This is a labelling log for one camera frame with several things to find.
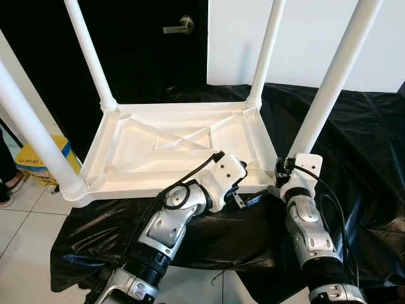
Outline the black door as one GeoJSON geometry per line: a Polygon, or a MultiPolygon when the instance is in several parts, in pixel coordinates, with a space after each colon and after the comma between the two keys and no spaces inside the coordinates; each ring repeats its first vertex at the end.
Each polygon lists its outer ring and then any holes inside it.
{"type": "MultiPolygon", "coordinates": [[[[209,0],[78,0],[114,99],[165,103],[206,83],[209,0]],[[190,35],[164,34],[191,16],[190,35]]],[[[0,0],[0,32],[50,114],[84,159],[102,119],[63,0],[0,0]]]]}

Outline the yellow bin with blue band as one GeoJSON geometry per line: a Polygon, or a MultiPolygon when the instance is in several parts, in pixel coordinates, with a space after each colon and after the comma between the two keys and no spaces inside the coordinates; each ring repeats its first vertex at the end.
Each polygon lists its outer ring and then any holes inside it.
{"type": "MultiPolygon", "coordinates": [[[[53,142],[55,142],[55,145],[60,148],[61,154],[63,154],[72,170],[75,171],[76,174],[79,174],[81,171],[81,163],[79,162],[76,154],[73,152],[69,139],[64,136],[58,136],[57,134],[52,134],[51,137],[53,142]]],[[[32,174],[32,176],[34,176],[41,185],[58,185],[57,179],[55,179],[53,174],[50,173],[43,160],[38,157],[38,154],[35,152],[31,144],[26,144],[23,146],[21,151],[17,154],[15,162],[20,170],[22,170],[24,173],[32,174]]]]}

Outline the person in dark trousers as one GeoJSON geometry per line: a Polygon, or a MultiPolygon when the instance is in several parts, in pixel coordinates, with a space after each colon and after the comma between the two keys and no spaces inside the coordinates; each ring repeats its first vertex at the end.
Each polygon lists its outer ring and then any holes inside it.
{"type": "Polygon", "coordinates": [[[26,180],[28,174],[17,167],[0,128],[0,208],[12,204],[13,194],[20,190],[26,180]]]}

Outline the black plastic cover sheet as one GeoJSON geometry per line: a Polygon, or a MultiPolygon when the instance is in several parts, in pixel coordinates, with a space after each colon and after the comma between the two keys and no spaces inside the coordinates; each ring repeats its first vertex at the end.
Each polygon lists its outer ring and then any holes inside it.
{"type": "MultiPolygon", "coordinates": [[[[351,258],[372,304],[399,302],[405,287],[405,99],[402,94],[344,91],[313,153],[322,156],[318,202],[332,236],[346,220],[351,258]]],[[[157,209],[153,198],[97,200],[74,208],[49,253],[48,288],[95,289],[121,263],[138,229],[157,209]]],[[[258,302],[273,304],[306,287],[284,225],[284,204],[268,195],[246,210],[191,220],[171,264],[235,271],[258,302]]]]}

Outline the white plastic table leg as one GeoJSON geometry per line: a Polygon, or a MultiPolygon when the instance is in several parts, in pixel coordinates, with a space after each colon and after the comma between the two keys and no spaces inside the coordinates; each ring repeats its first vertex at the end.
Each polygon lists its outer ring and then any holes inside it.
{"type": "Polygon", "coordinates": [[[85,23],[83,13],[79,8],[78,0],[63,0],[63,2],[69,14],[70,23],[72,23],[72,28],[78,39],[79,46],[83,52],[90,77],[92,77],[96,92],[99,95],[99,105],[101,105],[101,109],[104,112],[116,111],[119,108],[119,104],[116,99],[114,99],[107,78],[103,72],[101,62],[99,61],[92,38],[90,37],[89,29],[85,23]]]}
{"type": "Polygon", "coordinates": [[[261,94],[263,93],[264,85],[266,84],[266,76],[271,64],[272,52],[275,48],[275,41],[282,21],[282,15],[287,0],[273,0],[271,6],[271,14],[267,20],[263,43],[259,54],[254,77],[251,83],[251,92],[245,100],[246,109],[261,108],[261,94]]]}
{"type": "Polygon", "coordinates": [[[86,206],[88,202],[84,201],[84,198],[89,193],[89,185],[73,171],[2,61],[0,61],[0,105],[8,112],[12,121],[22,128],[23,136],[40,159],[44,160],[44,164],[58,182],[63,199],[70,201],[75,208],[86,206]]]}
{"type": "Polygon", "coordinates": [[[313,149],[383,3],[384,0],[358,0],[301,129],[287,153],[289,158],[298,153],[310,153],[313,149]]]}

